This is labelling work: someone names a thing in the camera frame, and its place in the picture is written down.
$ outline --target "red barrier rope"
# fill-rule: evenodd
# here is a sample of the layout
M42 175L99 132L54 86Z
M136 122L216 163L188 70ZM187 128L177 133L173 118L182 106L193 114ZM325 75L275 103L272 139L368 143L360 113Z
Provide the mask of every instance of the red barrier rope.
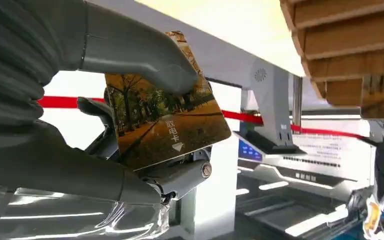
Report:
M93 100L103 102L103 98L92 98ZM44 96L40 99L39 104L44 108L61 108L61 109L76 109L77 108L77 97L70 96ZM253 123L257 125L263 125L263 119L260 116L254 116L247 113L238 113L233 111L221 111L225 118L236 119L243 122ZM343 131L334 131L334 130L325 130L325 129L316 129L316 128L304 128L297 125L290 126L292 131L301 132L303 134L318 134L318 135L333 135L333 136L343 136L356 138L363 140L365 142L371 141L368 137L358 135L355 133L343 132Z

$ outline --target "white arrow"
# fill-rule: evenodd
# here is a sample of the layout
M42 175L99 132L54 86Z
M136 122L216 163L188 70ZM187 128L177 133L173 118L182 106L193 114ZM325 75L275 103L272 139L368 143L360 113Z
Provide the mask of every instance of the white arrow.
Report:
M178 152L180 152L180 150L182 149L183 145L184 145L183 142L179 142L179 143L171 145L171 147L174 148L175 150L177 150Z

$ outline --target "plastic cover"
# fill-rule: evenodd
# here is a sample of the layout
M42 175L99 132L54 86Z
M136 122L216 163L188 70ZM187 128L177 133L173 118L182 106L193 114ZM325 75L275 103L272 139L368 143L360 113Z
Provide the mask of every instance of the plastic cover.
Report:
M169 229L168 211L161 204L0 186L0 240L154 239Z

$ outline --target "wooden ceiling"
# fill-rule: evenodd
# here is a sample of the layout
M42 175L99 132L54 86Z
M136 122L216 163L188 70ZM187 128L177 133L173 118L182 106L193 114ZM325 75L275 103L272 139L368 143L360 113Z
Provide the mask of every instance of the wooden ceiling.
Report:
M362 79L384 74L384 0L280 0L305 74L334 106L360 106Z

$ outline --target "blue screen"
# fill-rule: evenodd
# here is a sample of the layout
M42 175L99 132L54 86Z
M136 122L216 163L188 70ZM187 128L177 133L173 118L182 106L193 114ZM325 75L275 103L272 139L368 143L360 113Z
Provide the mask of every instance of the blue screen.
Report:
M253 161L262 161L262 156L257 151L255 151L251 146L239 140L239 158L253 160Z

